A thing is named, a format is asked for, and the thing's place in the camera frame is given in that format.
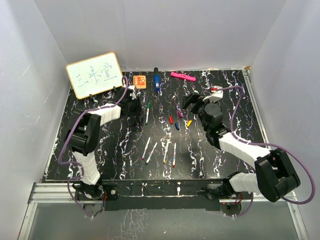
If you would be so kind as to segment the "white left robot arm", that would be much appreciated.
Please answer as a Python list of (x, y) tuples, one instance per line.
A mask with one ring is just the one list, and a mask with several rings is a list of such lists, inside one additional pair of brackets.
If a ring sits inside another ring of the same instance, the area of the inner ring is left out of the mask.
[(100, 141), (101, 126), (121, 117), (138, 116), (142, 112), (138, 90), (130, 86), (120, 90), (120, 102), (106, 103), (81, 117), (67, 144), (80, 168), (79, 186), (72, 187), (87, 198), (97, 200), (104, 194), (95, 150)]

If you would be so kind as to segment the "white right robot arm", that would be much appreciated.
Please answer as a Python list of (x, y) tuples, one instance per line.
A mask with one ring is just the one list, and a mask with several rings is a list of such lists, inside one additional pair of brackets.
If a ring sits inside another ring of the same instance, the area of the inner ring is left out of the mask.
[(210, 145), (239, 158), (255, 171), (233, 173), (216, 190), (230, 199), (240, 192), (262, 194), (274, 203), (299, 187), (300, 178), (284, 150), (270, 150), (233, 136), (223, 123), (224, 115), (217, 103), (222, 98), (223, 92), (215, 90), (210, 96), (192, 92), (182, 100), (182, 109), (193, 106), (191, 112), (198, 116)]

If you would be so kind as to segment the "purple marker pen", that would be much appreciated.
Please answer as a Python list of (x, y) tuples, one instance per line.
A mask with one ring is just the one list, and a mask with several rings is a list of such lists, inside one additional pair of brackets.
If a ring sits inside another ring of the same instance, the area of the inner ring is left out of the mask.
[(150, 141), (151, 141), (151, 137), (149, 136), (147, 142), (146, 142), (146, 145), (145, 145), (145, 148), (144, 148), (144, 151), (143, 151), (143, 154), (142, 154), (142, 157), (141, 159), (144, 160), (145, 159), (145, 155), (146, 155), (146, 152), (147, 152), (147, 149), (148, 149), (148, 146), (150, 144)]

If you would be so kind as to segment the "green marker pen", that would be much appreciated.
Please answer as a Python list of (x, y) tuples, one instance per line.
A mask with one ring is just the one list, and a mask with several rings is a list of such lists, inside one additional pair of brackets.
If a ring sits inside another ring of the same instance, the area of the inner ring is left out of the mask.
[(151, 108), (151, 103), (148, 102), (148, 103), (147, 103), (147, 109), (146, 109), (145, 125), (148, 124), (150, 108)]

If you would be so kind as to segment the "purple pen cap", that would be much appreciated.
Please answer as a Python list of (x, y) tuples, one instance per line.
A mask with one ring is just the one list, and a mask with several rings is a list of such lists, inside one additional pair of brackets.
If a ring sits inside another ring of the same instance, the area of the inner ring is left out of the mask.
[(177, 114), (178, 114), (178, 116), (179, 116), (180, 118), (183, 118), (183, 114), (182, 114), (182, 112), (181, 112), (180, 110), (177, 111)]

